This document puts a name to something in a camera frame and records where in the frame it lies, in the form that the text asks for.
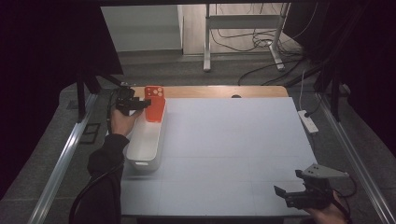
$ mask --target white wall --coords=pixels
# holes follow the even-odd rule
[[[116,51],[181,49],[177,6],[102,7]]]

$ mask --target white tabletop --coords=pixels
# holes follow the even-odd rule
[[[304,190],[294,170],[316,163],[291,98],[167,99],[160,168],[125,162],[130,216],[304,216],[275,195]]]

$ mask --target white plastic bin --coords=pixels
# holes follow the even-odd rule
[[[166,126],[166,103],[163,121],[146,121],[145,112],[137,119],[126,151],[126,159],[137,170],[154,171],[160,167]]]

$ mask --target aluminum rail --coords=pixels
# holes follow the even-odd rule
[[[343,149],[348,157],[353,169],[355,170],[361,184],[367,192],[376,212],[384,224],[396,224],[394,215],[392,214],[387,201],[381,193],[378,185],[374,182],[367,168],[365,167],[361,157],[359,156],[356,148],[353,146],[342,124],[337,122],[330,111],[330,103],[326,97],[323,97],[323,104],[320,104],[327,119],[329,120],[332,128],[340,141]]]
[[[64,146],[64,150],[62,151],[62,154],[49,177],[49,181],[47,182],[46,187],[44,187],[44,190],[41,193],[37,204],[35,205],[35,210],[30,216],[28,223],[38,224],[44,222],[47,213],[50,210],[50,206],[52,205],[53,199],[55,198],[61,182],[64,179],[64,174],[66,173],[67,167],[73,158],[78,141],[84,132],[88,120],[90,119],[96,99],[97,95],[95,94],[90,94],[88,97],[87,103],[85,104],[87,113],[85,114],[85,117],[81,123],[77,123],[73,128],[73,131],[71,132],[66,145]]]

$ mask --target power strip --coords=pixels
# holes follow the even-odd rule
[[[317,125],[315,125],[314,121],[312,121],[311,118],[306,118],[305,113],[305,110],[298,111],[298,115],[300,116],[300,119],[303,122],[305,128],[308,130],[309,133],[317,133],[319,131]]]

